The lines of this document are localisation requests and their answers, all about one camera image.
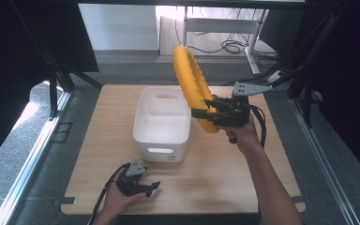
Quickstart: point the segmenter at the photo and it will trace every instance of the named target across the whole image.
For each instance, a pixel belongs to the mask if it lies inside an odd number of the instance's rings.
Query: forearm
[[[98,214],[96,221],[93,223],[93,225],[110,225],[113,222],[113,219],[116,217],[116,215],[105,213],[104,211],[101,211],[100,214]]]
[[[291,197],[280,182],[271,162],[257,143],[245,154],[266,224],[302,224]]]

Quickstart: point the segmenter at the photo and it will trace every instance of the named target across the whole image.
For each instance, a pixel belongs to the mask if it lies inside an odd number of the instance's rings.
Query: white basket
[[[142,92],[133,137],[142,158],[179,162],[187,151],[191,110],[180,88],[150,87]]]

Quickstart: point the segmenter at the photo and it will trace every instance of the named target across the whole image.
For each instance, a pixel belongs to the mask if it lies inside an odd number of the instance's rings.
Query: black cable
[[[244,51],[245,48],[247,47],[247,45],[238,40],[227,39],[227,40],[221,42],[221,47],[223,47],[228,53],[237,54],[237,53]]]
[[[188,48],[190,49],[194,49],[194,50],[197,50],[197,51],[200,51],[200,52],[203,52],[203,53],[218,53],[220,52],[221,50],[223,50],[224,48],[222,47],[221,49],[219,50],[214,50],[214,51],[205,51],[205,50],[201,50],[201,49],[198,49],[198,48],[195,48],[193,46],[190,46],[190,45],[187,45]]]
[[[231,84],[231,83],[237,83],[237,82],[242,83],[242,82],[251,82],[251,81],[256,81],[254,84],[258,85],[258,84],[262,83],[261,80],[262,80],[264,77],[273,74],[275,71],[279,70],[282,66],[283,66],[283,65],[282,65],[281,63],[276,62],[275,65],[273,65],[270,69],[268,69],[267,71],[265,71],[265,72],[264,72],[263,74],[261,74],[260,76],[257,76],[257,77],[255,77],[255,78],[250,78],[250,79],[244,79],[244,80],[237,80],[237,81],[232,81],[232,82],[226,82],[226,83],[223,84],[223,86],[227,86],[227,85],[229,85],[229,84]]]
[[[262,128],[260,144],[262,145],[262,148],[264,148],[265,137],[267,136],[267,127],[265,126],[265,114],[263,110],[257,106],[250,105],[250,109],[253,111],[253,114],[255,114],[257,120],[259,121],[260,127]]]
[[[304,39],[303,41],[300,43],[299,46],[297,46],[296,49],[294,49],[292,52],[287,53],[283,56],[280,56],[281,60],[286,60],[286,62],[291,62],[293,59],[300,57],[299,53],[301,51],[303,51],[303,49],[308,45],[308,43],[314,38],[314,35],[320,30],[320,27],[323,26],[324,22],[327,21],[329,19],[329,17],[331,16],[331,13],[328,12],[323,19],[318,23],[317,26],[315,26],[315,28],[311,31],[311,33],[309,33]]]
[[[257,52],[253,51],[253,56],[259,57],[261,59],[280,61],[282,58],[275,52]]]
[[[201,35],[206,35],[206,34],[209,34],[210,32],[200,32],[200,33],[197,33],[197,32],[192,32],[192,34],[194,35],[194,36],[201,36]]]
[[[108,179],[107,183],[105,184],[104,188],[101,190],[100,196],[98,196],[95,208],[93,209],[93,214],[89,219],[89,222],[87,223],[88,225],[93,224],[93,220],[95,220],[96,215],[98,214],[98,208],[100,207],[101,201],[103,200],[103,197],[105,195],[105,193],[107,192],[107,189],[110,187],[111,183],[113,182],[113,179],[115,178],[115,176],[118,174],[118,172],[120,170],[122,170],[122,168],[127,168],[130,166],[130,163],[127,164],[123,164],[121,167],[119,167],[114,173],[113,175],[111,175],[110,179]]]
[[[260,52],[257,50],[253,50],[254,53],[260,53],[260,54],[278,54],[277,52]]]
[[[239,15],[241,14],[241,8],[238,9],[238,14],[236,15],[236,19],[239,19]]]
[[[235,8],[233,7],[230,11],[230,13],[227,15],[226,19],[229,19],[229,16],[231,15],[231,13],[235,10]]]
[[[179,41],[180,45],[183,45],[183,43],[180,41],[179,35],[177,34],[177,19],[174,19],[174,30],[176,31],[177,40]]]
[[[255,8],[255,10],[253,11],[253,15],[252,15],[252,21],[253,21],[253,19],[254,19],[254,15],[256,14],[256,8]]]
[[[261,68],[267,68],[267,69],[270,69],[271,67],[267,67],[265,66],[262,61],[277,61],[276,59],[269,59],[269,58],[262,58],[262,59],[258,59],[257,60],[257,64],[261,67]]]
[[[247,38],[243,34],[237,34],[237,35],[238,37],[241,36],[244,39],[246,46],[249,45],[250,34],[247,34]]]
[[[201,13],[201,15],[203,16],[203,13],[201,12],[201,9],[202,9],[202,7],[200,7],[200,13]],[[204,17],[204,16],[203,16]]]

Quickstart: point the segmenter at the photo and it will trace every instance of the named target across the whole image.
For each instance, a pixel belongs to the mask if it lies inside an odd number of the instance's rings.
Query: human arm
[[[291,197],[263,151],[253,116],[242,127],[221,129],[230,138],[236,137],[236,144],[247,160],[265,224],[303,224]]]
[[[145,193],[126,196],[118,189],[116,181],[124,170],[120,170],[110,184],[105,196],[103,209],[98,214],[96,221],[93,223],[94,225],[111,224],[113,219],[121,214],[130,204],[145,197]]]

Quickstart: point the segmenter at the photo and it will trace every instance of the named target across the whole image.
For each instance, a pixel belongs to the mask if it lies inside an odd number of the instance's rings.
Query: wooden table
[[[223,131],[209,134],[191,118],[187,154],[183,161],[148,162],[141,159],[133,139],[136,109],[144,85],[106,85],[102,88],[82,149],[62,204],[69,215],[91,214],[98,195],[112,173],[137,158],[149,168],[141,184],[160,181],[151,198],[131,205],[125,215],[256,213],[257,197],[243,155]],[[230,97],[232,87],[210,87],[212,94]],[[300,196],[289,161],[263,95],[249,98],[265,113],[265,151],[290,195]],[[299,211],[305,210],[303,202]]]

